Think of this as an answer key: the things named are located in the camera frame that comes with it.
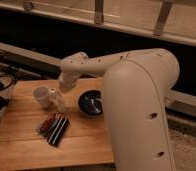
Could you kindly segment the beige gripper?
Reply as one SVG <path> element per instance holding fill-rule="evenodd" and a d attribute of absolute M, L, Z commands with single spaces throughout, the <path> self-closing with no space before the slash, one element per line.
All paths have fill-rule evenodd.
<path fill-rule="evenodd" d="M 71 91 L 77 84 L 78 75 L 62 72 L 58 78 L 59 89 L 62 93 Z"/>

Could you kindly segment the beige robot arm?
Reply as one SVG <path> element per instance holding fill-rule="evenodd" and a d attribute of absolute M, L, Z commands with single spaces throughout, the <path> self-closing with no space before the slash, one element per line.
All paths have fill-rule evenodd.
<path fill-rule="evenodd" d="M 179 77 L 176 57 L 161 48 L 61 60 L 59 87 L 82 75 L 103 78 L 101 101 L 117 171 L 176 171 L 165 97 Z"/>

